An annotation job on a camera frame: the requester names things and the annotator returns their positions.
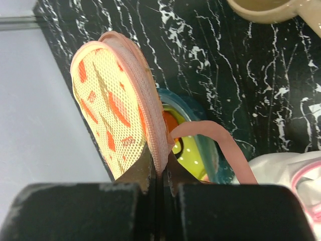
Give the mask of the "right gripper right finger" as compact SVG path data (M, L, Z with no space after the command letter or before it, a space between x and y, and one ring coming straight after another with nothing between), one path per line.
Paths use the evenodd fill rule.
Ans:
M298 198L275 184L183 184L166 191L167 240L315 240Z

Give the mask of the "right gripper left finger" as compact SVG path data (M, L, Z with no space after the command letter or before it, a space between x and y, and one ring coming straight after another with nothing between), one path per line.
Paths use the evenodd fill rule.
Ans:
M23 188L1 240L154 240L154 167L148 147L113 183L37 183Z

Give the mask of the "floral pink laundry bag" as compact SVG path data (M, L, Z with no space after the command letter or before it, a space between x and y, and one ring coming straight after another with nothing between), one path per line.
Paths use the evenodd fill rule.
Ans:
M137 44L106 32L76 52L70 74L73 95L113 177L122 176L144 146L161 176L174 144L167 142L163 105Z

